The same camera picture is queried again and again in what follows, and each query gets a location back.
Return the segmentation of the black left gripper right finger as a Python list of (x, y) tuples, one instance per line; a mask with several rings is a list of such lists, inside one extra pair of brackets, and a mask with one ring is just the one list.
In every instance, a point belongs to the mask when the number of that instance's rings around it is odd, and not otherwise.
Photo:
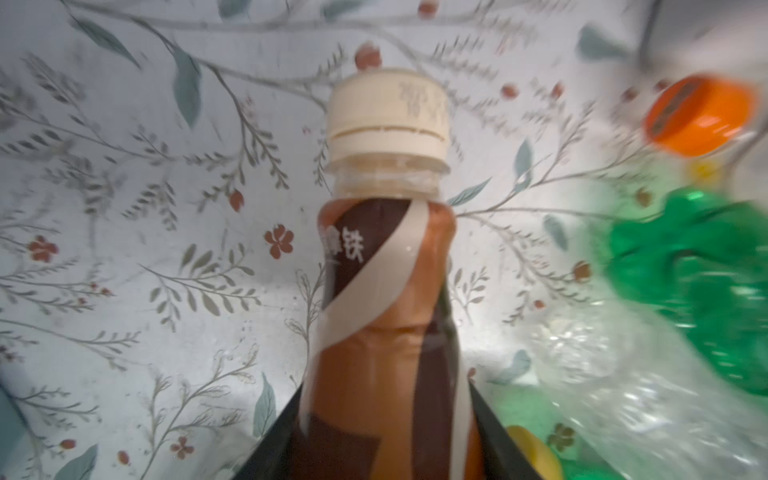
[(477, 388), (469, 384), (473, 412), (482, 444), (485, 478), (488, 480), (541, 480), (501, 425)]

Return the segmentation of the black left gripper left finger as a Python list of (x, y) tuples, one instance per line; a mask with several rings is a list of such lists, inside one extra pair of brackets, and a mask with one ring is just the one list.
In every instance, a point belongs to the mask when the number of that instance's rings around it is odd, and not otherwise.
[(291, 478), (291, 437), (298, 416), (302, 385), (268, 429), (233, 480), (288, 480)]

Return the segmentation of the brown coffee bottle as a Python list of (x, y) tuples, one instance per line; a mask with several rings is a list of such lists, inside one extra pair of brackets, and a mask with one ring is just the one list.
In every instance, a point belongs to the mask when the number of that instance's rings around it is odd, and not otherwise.
[(447, 291), (450, 113), (409, 70), (331, 96), (324, 299), (291, 438), (295, 479), (480, 479), (482, 444)]

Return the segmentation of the green soda bottle lower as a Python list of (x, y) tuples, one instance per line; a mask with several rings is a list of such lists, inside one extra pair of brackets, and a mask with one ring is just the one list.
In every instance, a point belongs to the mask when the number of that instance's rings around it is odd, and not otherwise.
[(542, 478), (622, 477), (538, 387), (495, 385), (483, 391), (483, 398)]

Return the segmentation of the green soda bottle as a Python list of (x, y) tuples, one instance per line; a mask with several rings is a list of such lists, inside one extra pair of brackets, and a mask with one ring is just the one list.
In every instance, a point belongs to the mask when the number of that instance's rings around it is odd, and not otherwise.
[(714, 371), (767, 393), (767, 215), (748, 201), (674, 190), (653, 220), (613, 224), (606, 276), (680, 329)]
[(542, 478), (622, 477), (538, 387), (495, 385), (483, 391), (483, 398)]

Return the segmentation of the large clear crumpled bottle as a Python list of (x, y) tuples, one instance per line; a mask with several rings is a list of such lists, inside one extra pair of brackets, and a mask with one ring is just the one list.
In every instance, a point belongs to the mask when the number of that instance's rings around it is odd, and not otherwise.
[(766, 413), (646, 307), (556, 306), (524, 340), (541, 388), (625, 478), (766, 478)]

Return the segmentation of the green soda bottle upper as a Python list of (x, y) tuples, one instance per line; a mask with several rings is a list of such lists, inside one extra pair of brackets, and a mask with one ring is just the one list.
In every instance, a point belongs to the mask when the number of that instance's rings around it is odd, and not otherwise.
[(748, 201), (674, 190), (653, 220), (613, 224), (606, 276), (680, 329), (714, 371), (767, 393), (767, 215)]

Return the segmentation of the orange label orange cap bottle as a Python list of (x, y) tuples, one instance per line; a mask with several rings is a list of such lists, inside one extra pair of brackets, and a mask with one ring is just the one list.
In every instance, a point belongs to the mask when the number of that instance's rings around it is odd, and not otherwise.
[(684, 158), (749, 141), (767, 117), (767, 4), (655, 1), (638, 49), (648, 140)]

